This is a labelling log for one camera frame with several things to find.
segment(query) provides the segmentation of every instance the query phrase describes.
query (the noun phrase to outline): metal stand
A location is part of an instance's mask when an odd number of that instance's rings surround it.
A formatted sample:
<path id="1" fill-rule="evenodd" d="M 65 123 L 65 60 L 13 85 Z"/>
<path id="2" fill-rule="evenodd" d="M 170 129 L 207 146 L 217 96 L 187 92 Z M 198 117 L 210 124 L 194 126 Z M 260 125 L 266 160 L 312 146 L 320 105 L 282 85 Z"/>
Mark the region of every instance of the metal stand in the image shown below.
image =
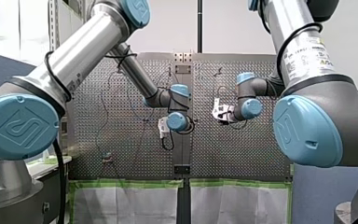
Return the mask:
<path id="1" fill-rule="evenodd" d="M 43 184 L 33 181 L 24 161 L 0 161 L 0 224 L 43 223 Z"/>
<path id="2" fill-rule="evenodd" d="M 351 224 L 351 203 L 337 205 L 334 212 L 334 224 Z"/>

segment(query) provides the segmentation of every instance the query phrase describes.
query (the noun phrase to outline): gray joint housing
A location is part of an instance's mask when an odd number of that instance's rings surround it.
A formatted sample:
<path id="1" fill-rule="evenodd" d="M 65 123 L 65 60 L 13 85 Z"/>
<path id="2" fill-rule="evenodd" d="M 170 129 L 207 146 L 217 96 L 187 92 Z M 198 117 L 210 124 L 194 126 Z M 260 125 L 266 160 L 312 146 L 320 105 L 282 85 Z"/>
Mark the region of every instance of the gray joint housing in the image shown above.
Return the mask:
<path id="1" fill-rule="evenodd" d="M 295 91 L 320 106 L 339 132 L 343 155 L 339 165 L 358 166 L 358 90 L 353 83 L 328 81 Z"/>
<path id="2" fill-rule="evenodd" d="M 234 120 L 242 121 L 246 118 L 241 113 L 242 105 L 256 96 L 280 96 L 284 90 L 283 83 L 271 75 L 268 79 L 255 77 L 243 81 L 238 85 L 238 103 L 234 108 Z"/>

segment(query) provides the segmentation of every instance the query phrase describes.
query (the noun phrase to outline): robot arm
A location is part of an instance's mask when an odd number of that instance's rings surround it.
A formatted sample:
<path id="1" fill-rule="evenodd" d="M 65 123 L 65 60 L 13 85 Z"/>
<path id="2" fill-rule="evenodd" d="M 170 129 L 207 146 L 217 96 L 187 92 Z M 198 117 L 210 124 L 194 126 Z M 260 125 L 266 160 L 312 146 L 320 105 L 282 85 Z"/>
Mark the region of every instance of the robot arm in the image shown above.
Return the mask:
<path id="1" fill-rule="evenodd" d="M 237 76 L 236 105 L 220 105 L 219 97 L 214 98 L 213 117 L 222 124 L 236 123 L 254 119 L 262 113 L 263 105 L 257 96 L 276 97 L 281 95 L 284 86 L 276 73 L 268 78 L 256 77 L 254 73 L 246 72 Z"/>
<path id="2" fill-rule="evenodd" d="M 276 140 L 299 164 L 358 166 L 358 90 L 350 77 L 336 71 L 321 39 L 322 25 L 314 22 L 329 18 L 337 1 L 309 3 L 250 2 L 268 24 L 285 85 L 273 114 Z"/>
<path id="3" fill-rule="evenodd" d="M 90 19 L 56 51 L 47 54 L 44 64 L 26 77 L 13 77 L 3 84 L 0 87 L 0 160 L 23 160 L 48 148 L 57 136 L 59 120 L 71 94 L 106 53 L 112 50 L 121 54 L 125 44 L 120 43 L 135 30 L 145 27 L 149 18 L 145 0 L 96 1 Z M 188 97 L 182 96 L 186 95 L 186 86 L 172 86 L 163 93 L 135 57 L 126 57 L 122 65 L 148 104 L 169 105 L 170 110 L 179 108 L 185 117 L 186 110 L 182 106 L 187 104 Z M 147 100 L 159 92 L 159 105 Z M 179 124 L 179 131 L 187 128 L 186 122 Z"/>
<path id="4" fill-rule="evenodd" d="M 146 106 L 168 108 L 169 116 L 160 119 L 158 122 L 161 138 L 167 137 L 170 131 L 187 132 L 193 128 L 194 124 L 187 115 L 190 99 L 187 86 L 174 84 L 168 90 L 158 88 L 126 43 L 121 43 L 112 48 L 110 53 L 117 56 L 115 58 L 117 63 L 120 63 L 132 83 L 143 95 Z M 119 56 L 122 55 L 129 56 L 120 59 Z"/>

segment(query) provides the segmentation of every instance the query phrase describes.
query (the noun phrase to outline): metal frame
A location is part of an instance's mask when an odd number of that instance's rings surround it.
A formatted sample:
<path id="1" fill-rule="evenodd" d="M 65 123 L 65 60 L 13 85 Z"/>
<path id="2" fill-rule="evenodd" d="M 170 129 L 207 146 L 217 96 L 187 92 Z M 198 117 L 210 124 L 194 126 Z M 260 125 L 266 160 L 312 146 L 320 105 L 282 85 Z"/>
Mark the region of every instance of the metal frame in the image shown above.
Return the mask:
<path id="1" fill-rule="evenodd" d="M 60 45 L 60 32 L 58 28 L 58 0 L 48 0 L 50 50 L 55 50 Z"/>

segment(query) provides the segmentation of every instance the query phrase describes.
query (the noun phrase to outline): perforated metal panel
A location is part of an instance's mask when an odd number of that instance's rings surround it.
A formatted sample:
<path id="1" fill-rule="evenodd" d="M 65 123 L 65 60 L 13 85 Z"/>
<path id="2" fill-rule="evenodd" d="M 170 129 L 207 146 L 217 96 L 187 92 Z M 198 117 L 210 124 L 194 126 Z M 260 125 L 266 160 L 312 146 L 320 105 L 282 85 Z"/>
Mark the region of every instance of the perforated metal panel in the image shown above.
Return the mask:
<path id="1" fill-rule="evenodd" d="M 160 53 L 146 53 L 138 58 L 160 87 L 171 85 L 169 73 L 183 61 L 172 54 Z M 274 67 L 274 58 L 196 54 L 188 60 L 192 62 L 192 74 L 185 76 L 193 81 L 191 111 L 197 125 L 187 138 L 190 144 L 178 143 L 179 148 L 173 153 L 162 149 L 158 136 L 157 121 L 166 116 L 167 110 L 145 107 L 139 92 L 117 72 L 112 60 L 105 59 L 94 69 L 76 91 L 69 109 L 68 142 L 74 156 L 72 179 L 117 175 L 171 179 L 174 178 L 172 157 L 182 157 L 186 163 L 188 155 L 184 152 L 191 151 L 190 177 L 288 180 L 290 162 L 278 149 L 272 131 L 274 101 L 260 98 L 263 114 L 249 121 L 243 130 L 233 129 L 240 128 L 242 123 L 220 126 L 212 117 L 213 97 L 219 86 L 227 86 L 227 90 L 220 90 L 221 103 L 236 104 L 233 93 L 236 75 L 254 71 L 266 77 Z M 112 154 L 113 162 L 103 165 L 102 155 L 107 153 Z"/>
<path id="2" fill-rule="evenodd" d="M 171 85 L 171 60 L 141 63 L 160 87 Z M 76 90 L 72 110 L 71 178 L 172 178 L 172 153 L 161 148 L 157 128 L 167 109 L 145 107 L 114 60 L 104 59 Z M 102 163 L 107 153 L 113 162 Z"/>
<path id="3" fill-rule="evenodd" d="M 220 104 L 235 105 L 236 76 L 252 71 L 267 77 L 275 63 L 272 56 L 196 55 L 194 62 L 194 118 L 191 170 L 193 177 L 231 177 L 257 180 L 287 180 L 290 162 L 280 152 L 272 130 L 275 102 L 260 97 L 263 113 L 233 127 L 221 126 L 212 117 L 213 98 L 220 86 Z"/>

